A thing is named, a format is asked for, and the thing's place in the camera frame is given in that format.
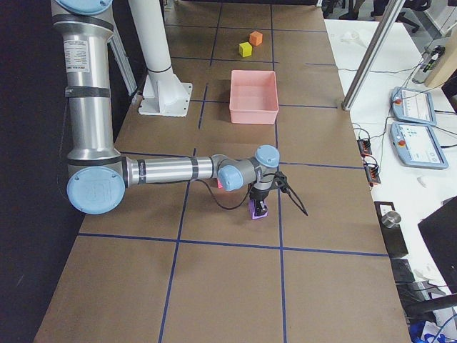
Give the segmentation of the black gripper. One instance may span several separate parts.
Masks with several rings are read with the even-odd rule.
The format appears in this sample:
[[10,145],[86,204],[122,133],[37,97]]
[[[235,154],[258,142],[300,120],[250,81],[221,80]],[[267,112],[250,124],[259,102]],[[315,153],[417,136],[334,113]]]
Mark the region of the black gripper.
[[249,209],[252,214],[256,214],[256,207],[260,207],[261,217],[268,214],[265,199],[274,189],[279,189],[283,193],[288,191],[287,176],[281,171],[264,174],[261,180],[252,186],[249,192]]

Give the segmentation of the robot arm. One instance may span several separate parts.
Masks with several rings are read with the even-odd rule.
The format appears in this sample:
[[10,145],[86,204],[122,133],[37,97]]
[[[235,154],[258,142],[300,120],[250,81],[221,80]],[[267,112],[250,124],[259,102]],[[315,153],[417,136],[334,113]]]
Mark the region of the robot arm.
[[[266,197],[273,189],[291,195],[286,177],[276,171],[280,154],[262,145],[253,157],[223,154],[159,159],[130,159],[114,147],[111,118],[108,43],[114,38],[114,1],[50,1],[54,28],[62,35],[67,75],[65,97],[71,114],[73,149],[69,153],[66,192],[72,205],[86,214],[117,207],[127,188],[141,184],[174,184],[216,179],[230,192],[248,185],[252,219],[266,217]],[[128,1],[147,68],[143,115],[187,115],[192,84],[175,75],[159,1]],[[252,71],[243,86],[231,91],[247,95],[230,102],[236,124],[273,124],[278,112],[273,71]],[[215,202],[219,204],[207,183]]]

